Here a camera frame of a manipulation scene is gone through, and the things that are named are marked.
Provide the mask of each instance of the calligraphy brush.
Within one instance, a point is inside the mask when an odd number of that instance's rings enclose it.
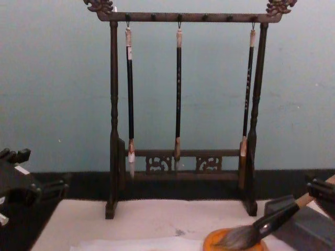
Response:
[[[177,106],[176,106],[176,140],[174,144],[174,169],[179,169],[180,161],[180,117],[182,91],[182,30],[177,31]]]
[[[249,114],[249,99],[250,99],[250,86],[251,86],[251,73],[252,73],[252,61],[253,61],[253,50],[255,45],[256,32],[254,29],[254,23],[252,24],[252,30],[250,32],[250,47],[249,47],[249,60],[248,60],[248,74],[247,74],[247,87],[245,90],[245,103],[244,103],[244,120],[243,120],[243,135],[240,144],[240,157],[239,157],[239,171],[241,179],[239,180],[239,187],[243,189],[245,176],[245,166],[247,164],[247,128],[248,128],[248,114]]]
[[[135,147],[134,147],[134,117],[133,117],[133,93],[132,93],[132,46],[131,30],[129,22],[126,28],[126,47],[127,47],[127,79],[128,79],[128,113],[129,113],[129,144],[128,161],[130,166],[130,176],[135,175]]]
[[[330,177],[326,182],[335,184],[335,175]],[[279,229],[299,209],[305,207],[313,200],[314,198],[306,193],[290,205],[261,217],[252,225],[240,226],[229,231],[215,246],[224,248],[225,250],[244,250],[253,247],[261,239]]]

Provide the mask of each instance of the gray brush bristles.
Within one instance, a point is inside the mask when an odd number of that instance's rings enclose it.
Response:
[[[252,226],[240,226],[230,230],[215,246],[227,250],[244,250],[258,242],[258,232]]]

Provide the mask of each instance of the turned wooden column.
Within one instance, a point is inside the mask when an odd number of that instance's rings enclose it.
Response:
[[[118,22],[110,23],[110,101],[111,132],[109,140],[110,194],[106,204],[106,219],[113,219],[118,200],[118,60],[117,60],[117,27]]]

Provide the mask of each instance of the ink stain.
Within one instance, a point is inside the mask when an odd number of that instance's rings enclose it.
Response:
[[[176,229],[176,236],[182,236],[182,235],[185,235],[185,232],[183,230]]]

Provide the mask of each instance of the brush rack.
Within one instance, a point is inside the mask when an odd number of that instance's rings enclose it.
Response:
[[[181,157],[196,158],[194,171],[172,170],[173,150],[136,150],[137,157],[146,158],[146,171],[136,172],[134,180],[220,180],[236,181],[240,199],[250,216],[255,216],[257,203],[254,191],[254,158],[256,149],[256,124],[260,102],[266,33],[269,24],[278,23],[289,13],[297,0],[269,0],[265,14],[225,13],[143,13],[115,12],[110,0],[83,0],[88,10],[96,12],[100,21],[110,24],[110,195],[106,204],[105,217],[113,219],[119,192],[125,188],[130,175],[126,172],[128,150],[118,134],[118,49],[117,28],[119,22],[243,22],[260,23],[260,38],[252,96],[250,130],[247,137],[247,160],[244,168],[239,164],[235,173],[222,170],[223,157],[238,157],[240,149],[233,150],[181,150]]]

